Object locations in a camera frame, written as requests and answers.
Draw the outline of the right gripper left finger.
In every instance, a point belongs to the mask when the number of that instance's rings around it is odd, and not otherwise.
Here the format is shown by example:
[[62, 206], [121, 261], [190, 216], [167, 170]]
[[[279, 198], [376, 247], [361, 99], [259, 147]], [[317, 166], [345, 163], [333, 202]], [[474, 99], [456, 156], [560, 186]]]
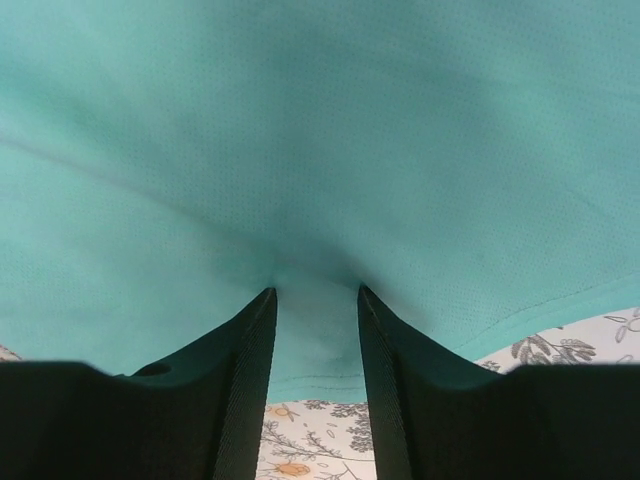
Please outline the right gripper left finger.
[[251, 479], [277, 294], [131, 375], [71, 361], [1, 366], [5, 479]]

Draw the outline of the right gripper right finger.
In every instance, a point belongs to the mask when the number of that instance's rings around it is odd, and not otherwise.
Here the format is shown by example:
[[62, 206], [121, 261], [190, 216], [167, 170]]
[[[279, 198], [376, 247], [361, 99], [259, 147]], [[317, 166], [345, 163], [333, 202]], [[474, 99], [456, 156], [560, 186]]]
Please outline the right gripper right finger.
[[358, 292], [376, 473], [381, 479], [635, 479], [635, 365], [521, 366], [499, 374]]

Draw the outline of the teal t shirt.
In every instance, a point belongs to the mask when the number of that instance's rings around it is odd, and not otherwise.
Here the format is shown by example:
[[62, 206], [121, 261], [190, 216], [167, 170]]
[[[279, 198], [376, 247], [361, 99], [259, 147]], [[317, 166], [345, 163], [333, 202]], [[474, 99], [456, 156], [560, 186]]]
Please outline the teal t shirt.
[[5, 1], [1, 342], [129, 373], [279, 297], [270, 396], [363, 395], [358, 288], [469, 359], [639, 303], [635, 1]]

